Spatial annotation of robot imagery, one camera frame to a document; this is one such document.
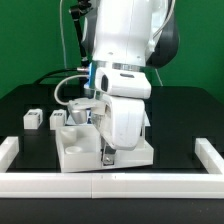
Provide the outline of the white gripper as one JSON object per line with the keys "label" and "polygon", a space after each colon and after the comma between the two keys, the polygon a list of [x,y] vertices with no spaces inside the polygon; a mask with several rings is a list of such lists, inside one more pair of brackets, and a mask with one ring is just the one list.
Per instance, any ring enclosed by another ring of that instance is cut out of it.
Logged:
{"label": "white gripper", "polygon": [[101,161],[110,166],[115,161],[115,150],[136,147],[144,120],[143,100],[150,97],[151,85],[143,72],[100,67],[96,70],[95,88],[105,103],[104,115],[96,125],[106,140],[102,141]]}

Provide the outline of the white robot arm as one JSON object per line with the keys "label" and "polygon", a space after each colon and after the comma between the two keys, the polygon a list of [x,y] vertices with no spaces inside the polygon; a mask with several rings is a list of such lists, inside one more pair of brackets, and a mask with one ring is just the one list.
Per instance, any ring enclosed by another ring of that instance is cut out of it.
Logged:
{"label": "white robot arm", "polygon": [[90,0],[84,46],[92,53],[91,118],[102,139],[105,166],[150,162],[144,139],[144,101],[151,84],[143,68],[168,64],[176,55],[176,0]]}

